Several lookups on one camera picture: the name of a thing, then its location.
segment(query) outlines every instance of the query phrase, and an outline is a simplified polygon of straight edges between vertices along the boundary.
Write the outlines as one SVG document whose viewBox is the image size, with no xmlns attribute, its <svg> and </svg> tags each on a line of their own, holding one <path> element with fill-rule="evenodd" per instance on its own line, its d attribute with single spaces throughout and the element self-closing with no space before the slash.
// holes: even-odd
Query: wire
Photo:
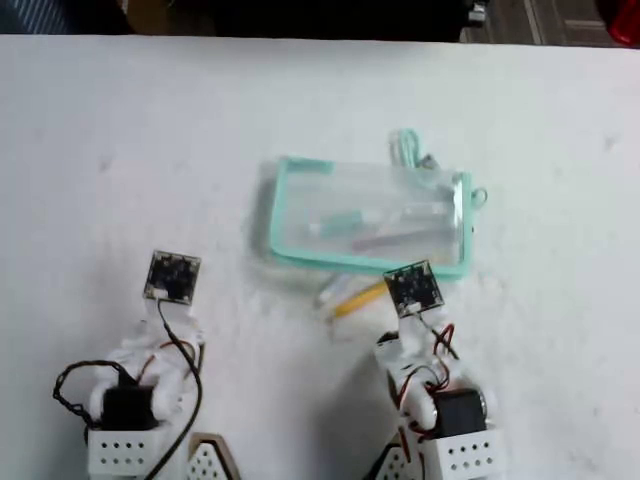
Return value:
<svg viewBox="0 0 640 480">
<path fill-rule="evenodd" d="M 127 372 L 127 370 L 122 365 L 111 360 L 84 360 L 82 362 L 72 363 L 71 365 L 67 366 L 67 368 L 65 368 L 60 375 L 58 375 L 55 386 L 53 387 L 53 398 L 60 402 L 62 406 L 69 410 L 71 413 L 81 417 L 88 428 L 96 428 L 99 425 L 98 422 L 95 422 L 91 418 L 91 415 L 89 414 L 89 412 L 87 412 L 87 410 L 85 410 L 84 406 L 81 403 L 71 403 L 62 395 L 62 386 L 67 380 L 69 374 L 74 370 L 82 367 L 111 367 L 118 372 L 119 383 L 129 383 L 131 385 L 135 385 L 137 382 L 133 378 L 131 378 L 129 372 Z"/>
<path fill-rule="evenodd" d="M 167 451 L 162 456 L 162 458 L 158 460 L 158 463 L 156 463 L 156 465 L 151 469 L 151 471 L 144 477 L 144 480 L 151 480 L 155 478 L 156 475 L 160 472 L 160 470 L 162 470 L 162 468 L 171 459 L 175 451 L 178 449 L 178 447 L 182 443 L 182 440 L 184 440 L 184 437 L 187 435 L 187 433 L 189 433 L 189 430 L 193 426 L 193 423 L 195 422 L 196 417 L 198 416 L 198 412 L 200 411 L 200 404 L 202 403 L 202 382 L 200 380 L 200 373 L 198 372 L 198 367 L 196 367 L 196 365 L 193 363 L 193 360 L 191 359 L 191 357 L 189 356 L 185 348 L 182 346 L 180 339 L 175 336 L 175 334 L 171 330 L 171 327 L 169 327 L 167 320 L 164 318 L 164 314 L 162 313 L 162 308 L 160 307 L 160 305 L 162 304 L 162 302 L 166 302 L 166 301 L 168 300 L 165 300 L 162 298 L 158 299 L 158 313 L 160 314 L 160 318 L 162 319 L 162 326 L 167 332 L 167 335 L 169 336 L 169 338 L 171 339 L 171 342 L 176 346 L 178 350 L 180 350 L 180 353 L 182 353 L 182 356 L 189 364 L 189 369 L 193 374 L 193 378 L 196 382 L 196 387 L 198 389 L 198 396 L 196 399 L 196 404 L 193 407 L 193 413 L 191 414 L 189 421 L 184 426 L 184 428 L 182 429 L 178 437 L 175 439 L 175 441 L 167 449 Z M 201 365 L 201 361 L 202 361 L 202 350 L 200 351 L 200 361 L 199 361 L 200 365 Z"/>
<path fill-rule="evenodd" d="M 460 360 L 460 357 L 458 356 L 457 352 L 451 346 L 451 341 L 449 340 L 449 342 L 447 342 L 442 337 L 442 334 L 438 333 L 435 328 L 433 328 L 431 325 L 427 325 L 427 322 L 424 321 L 424 319 L 422 318 L 422 315 L 420 313 L 417 314 L 417 317 L 418 317 L 418 320 L 420 320 L 420 323 L 422 323 L 422 325 L 424 325 L 424 328 L 426 328 L 431 333 L 433 333 L 436 336 L 436 340 L 439 341 L 439 343 L 442 343 L 445 346 L 445 348 L 449 351 L 451 356 L 453 358 L 455 358 L 456 360 Z"/>
<path fill-rule="evenodd" d="M 456 328 L 455 325 L 453 323 L 450 323 L 449 325 L 444 327 L 442 332 L 440 332 L 440 336 L 436 335 L 436 341 L 433 344 L 434 355 L 438 354 L 438 346 L 440 344 L 444 345 L 445 347 L 447 347 L 447 349 L 451 350 L 451 340 L 453 340 L 453 332 L 455 328 Z"/>
<path fill-rule="evenodd" d="M 180 340 L 180 343 L 182 343 L 183 345 L 186 345 L 187 347 L 189 347 L 191 349 L 191 358 L 195 361 L 195 359 L 196 359 L 196 349 L 195 349 L 195 347 L 193 345 L 191 345 L 189 342 L 187 342 L 186 340 Z M 173 344 L 173 342 L 166 342 L 166 343 L 163 343 L 162 345 L 160 345 L 157 348 L 157 350 L 162 350 L 163 348 L 167 348 L 167 347 L 175 347 L 175 345 Z M 147 371 L 147 367 L 149 367 L 149 365 L 151 363 L 153 363 L 153 361 L 155 359 L 156 359 L 156 355 L 154 353 L 149 358 L 147 358 L 146 362 L 144 362 L 144 365 L 140 369 L 140 373 L 138 374 L 138 377 L 136 378 L 138 383 L 140 382 L 140 380 L 142 380 L 142 376 Z"/>
</svg>

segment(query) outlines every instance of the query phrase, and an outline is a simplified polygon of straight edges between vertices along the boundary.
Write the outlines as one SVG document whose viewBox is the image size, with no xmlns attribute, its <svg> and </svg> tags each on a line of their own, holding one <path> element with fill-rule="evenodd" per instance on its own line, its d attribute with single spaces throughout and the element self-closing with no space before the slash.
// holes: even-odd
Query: white table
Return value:
<svg viewBox="0 0 640 480">
<path fill-rule="evenodd" d="M 388 162 L 399 127 L 489 190 L 456 346 L 492 379 L 516 479 L 640 469 L 640 52 L 192 38 L 0 38 L 0 464 L 83 478 L 68 363 L 142 314 L 151 252 L 202 256 L 198 428 L 246 479 L 357 479 L 393 408 L 381 299 L 334 328 L 319 273 L 251 245 L 281 154 Z M 66 393 L 83 398 L 90 376 Z"/>
</svg>

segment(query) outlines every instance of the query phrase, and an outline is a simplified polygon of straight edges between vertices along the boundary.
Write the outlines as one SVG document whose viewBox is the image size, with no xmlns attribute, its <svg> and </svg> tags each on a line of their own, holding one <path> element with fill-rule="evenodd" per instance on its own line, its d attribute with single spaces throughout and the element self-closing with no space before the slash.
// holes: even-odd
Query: pencil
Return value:
<svg viewBox="0 0 640 480">
<path fill-rule="evenodd" d="M 346 302 L 341 303 L 333 310 L 333 317 L 339 318 L 344 317 L 345 315 L 349 315 L 351 312 L 358 310 L 360 307 L 363 307 L 367 303 L 375 300 L 380 295 L 387 292 L 387 284 L 383 282 L 378 282 L 374 285 L 371 285 L 368 288 L 365 288 L 360 293 L 357 293 L 353 297 L 351 297 Z"/>
</svg>

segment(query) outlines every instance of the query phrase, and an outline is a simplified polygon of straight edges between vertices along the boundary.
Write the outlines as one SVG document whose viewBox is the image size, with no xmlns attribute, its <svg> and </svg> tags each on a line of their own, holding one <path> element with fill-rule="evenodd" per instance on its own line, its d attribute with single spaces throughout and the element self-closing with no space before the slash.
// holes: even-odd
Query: clear plastic pouch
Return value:
<svg viewBox="0 0 640 480">
<path fill-rule="evenodd" d="M 286 158 L 270 244 L 300 266 L 379 274 L 428 259 L 439 277 L 458 278 L 472 210 L 465 172 Z"/>
</svg>

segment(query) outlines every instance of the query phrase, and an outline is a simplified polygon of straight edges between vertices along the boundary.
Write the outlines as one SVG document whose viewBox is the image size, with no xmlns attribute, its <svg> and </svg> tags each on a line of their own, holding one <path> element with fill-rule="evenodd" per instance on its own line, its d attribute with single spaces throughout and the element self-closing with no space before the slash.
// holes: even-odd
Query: circuit board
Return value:
<svg viewBox="0 0 640 480">
<path fill-rule="evenodd" d="M 156 250 L 151 258 L 144 297 L 157 299 L 158 292 L 162 291 L 171 302 L 191 305 L 200 262 L 198 257 Z"/>
<path fill-rule="evenodd" d="M 399 318 L 444 305 L 428 261 L 407 265 L 383 275 Z"/>
</svg>

